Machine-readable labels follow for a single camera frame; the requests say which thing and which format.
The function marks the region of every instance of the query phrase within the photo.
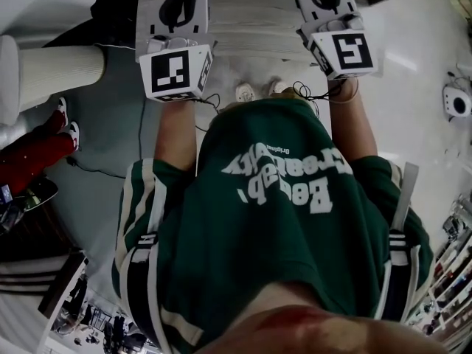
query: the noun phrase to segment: white sneaker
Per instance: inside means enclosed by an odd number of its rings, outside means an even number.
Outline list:
[[[236,100],[240,103],[250,103],[256,99],[254,89],[248,83],[236,87]]]
[[[66,99],[64,97],[61,97],[59,99],[59,106],[58,106],[58,110],[62,113],[62,115],[64,116],[64,126],[67,126],[69,124],[69,117],[67,116],[67,103],[66,103]]]
[[[69,135],[72,137],[72,140],[74,141],[74,150],[78,150],[80,130],[79,130],[79,125],[77,124],[77,122],[71,122],[71,129],[69,130]]]
[[[280,78],[276,78],[272,81],[271,85],[268,88],[268,95],[270,96],[273,93],[282,93],[288,88],[288,85],[285,81]]]

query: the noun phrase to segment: hand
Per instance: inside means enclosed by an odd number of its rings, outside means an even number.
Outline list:
[[[358,88],[358,80],[356,77],[351,77],[349,79],[343,80],[329,80],[327,82],[327,87],[329,90],[342,85],[341,91],[339,94],[330,95],[330,100],[340,102],[348,101],[354,96],[355,90]]]

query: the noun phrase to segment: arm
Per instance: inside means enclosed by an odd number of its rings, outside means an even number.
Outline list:
[[[337,80],[328,81],[328,88],[331,90],[339,83]],[[339,102],[349,100],[355,90],[355,79],[347,79],[341,93],[336,96],[330,95],[330,100]],[[333,142],[348,162],[377,155],[374,134],[360,94],[349,103],[330,103],[330,113]]]
[[[154,158],[180,170],[194,167],[197,139],[193,101],[164,104]]]

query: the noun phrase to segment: foot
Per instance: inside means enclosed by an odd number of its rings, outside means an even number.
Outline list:
[[[67,116],[67,103],[66,103],[66,99],[64,97],[61,97],[59,99],[58,110],[64,116],[64,124],[63,124],[62,127],[67,126],[69,124],[69,117]]]
[[[254,89],[248,83],[236,87],[236,100],[240,103],[250,103],[256,99]]]
[[[268,87],[268,95],[270,96],[273,93],[282,93],[288,88],[288,85],[280,77],[277,77],[272,81],[271,85]]]
[[[72,137],[72,140],[74,141],[74,150],[78,150],[80,130],[79,130],[79,125],[77,124],[77,122],[71,122],[71,129],[69,130],[69,135]]]

